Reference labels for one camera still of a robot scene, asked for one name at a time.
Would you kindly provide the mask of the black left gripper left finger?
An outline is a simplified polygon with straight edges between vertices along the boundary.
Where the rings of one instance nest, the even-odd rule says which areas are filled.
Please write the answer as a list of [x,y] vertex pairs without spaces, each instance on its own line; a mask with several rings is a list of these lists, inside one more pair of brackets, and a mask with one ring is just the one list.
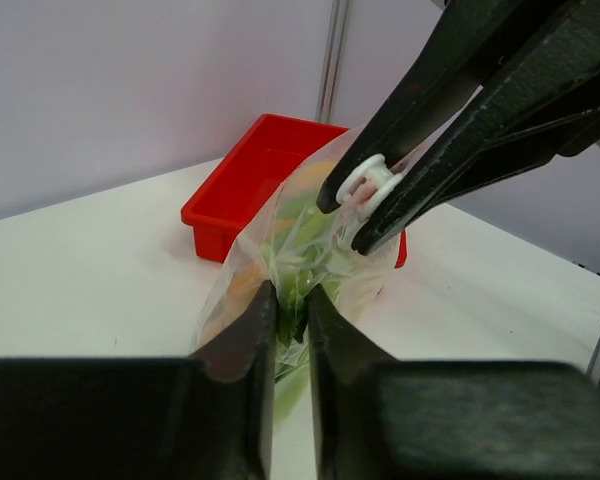
[[270,282],[187,357],[0,358],[0,479],[266,479]]

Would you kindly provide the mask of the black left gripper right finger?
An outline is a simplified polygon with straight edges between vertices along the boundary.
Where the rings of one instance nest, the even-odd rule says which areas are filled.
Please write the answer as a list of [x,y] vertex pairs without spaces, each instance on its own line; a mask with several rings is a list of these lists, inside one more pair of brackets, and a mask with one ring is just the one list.
[[600,393],[552,361],[401,361],[306,299],[321,479],[600,479]]

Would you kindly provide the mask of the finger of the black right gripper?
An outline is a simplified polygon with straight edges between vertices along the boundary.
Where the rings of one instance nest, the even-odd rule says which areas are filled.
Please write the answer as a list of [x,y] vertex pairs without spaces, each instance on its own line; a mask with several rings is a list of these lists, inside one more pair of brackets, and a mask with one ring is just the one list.
[[561,1],[450,1],[404,77],[324,181],[317,206],[339,208],[336,194],[353,170],[382,154],[394,166],[492,80]]
[[561,2],[416,146],[424,154],[355,235],[355,251],[370,254],[442,203],[600,142],[600,1]]

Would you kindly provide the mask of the white zip slider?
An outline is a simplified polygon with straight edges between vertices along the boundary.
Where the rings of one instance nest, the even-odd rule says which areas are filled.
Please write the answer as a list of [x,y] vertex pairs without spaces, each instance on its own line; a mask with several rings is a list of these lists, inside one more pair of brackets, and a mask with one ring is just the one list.
[[336,201],[353,210],[360,221],[366,221],[403,178],[402,171],[394,172],[386,166],[384,155],[372,155],[342,182]]

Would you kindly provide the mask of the orange fake tangerine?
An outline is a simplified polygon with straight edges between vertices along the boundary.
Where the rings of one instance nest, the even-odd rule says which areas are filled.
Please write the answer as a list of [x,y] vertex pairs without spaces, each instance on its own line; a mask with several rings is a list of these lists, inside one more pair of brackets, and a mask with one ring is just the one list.
[[233,272],[229,283],[221,289],[221,295],[205,320],[201,333],[204,345],[231,325],[249,306],[262,282],[264,270],[255,263],[240,267]]

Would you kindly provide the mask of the green fake lettuce leaf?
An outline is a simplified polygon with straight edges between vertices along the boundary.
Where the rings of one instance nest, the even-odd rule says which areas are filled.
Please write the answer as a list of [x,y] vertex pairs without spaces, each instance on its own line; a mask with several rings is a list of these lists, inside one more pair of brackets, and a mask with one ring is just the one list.
[[274,232],[261,245],[281,314],[276,327],[275,429],[293,412],[309,382],[306,297],[320,285],[335,301],[344,281],[328,270],[335,259],[329,246],[333,221],[317,208],[316,197],[311,192],[280,200]]

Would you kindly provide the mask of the clear zip top bag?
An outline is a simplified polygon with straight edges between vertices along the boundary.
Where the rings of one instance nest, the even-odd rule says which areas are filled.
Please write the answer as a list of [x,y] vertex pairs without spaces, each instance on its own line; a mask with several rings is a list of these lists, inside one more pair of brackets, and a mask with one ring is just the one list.
[[260,285],[276,289],[281,317],[275,339],[273,423],[280,427],[309,384],[305,298],[324,288],[338,312],[355,323],[380,293],[398,259],[394,237],[368,256],[350,243],[361,224],[345,205],[331,214],[316,206],[322,182],[360,133],[346,131],[309,156],[276,188],[238,234],[198,316],[200,348],[240,316]]

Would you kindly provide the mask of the yellow fake mango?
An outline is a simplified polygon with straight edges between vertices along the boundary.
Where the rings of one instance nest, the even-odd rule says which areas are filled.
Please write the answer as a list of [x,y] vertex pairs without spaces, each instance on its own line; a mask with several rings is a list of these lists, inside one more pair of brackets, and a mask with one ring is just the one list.
[[282,194],[292,197],[318,190],[334,166],[332,160],[303,163],[285,180]]

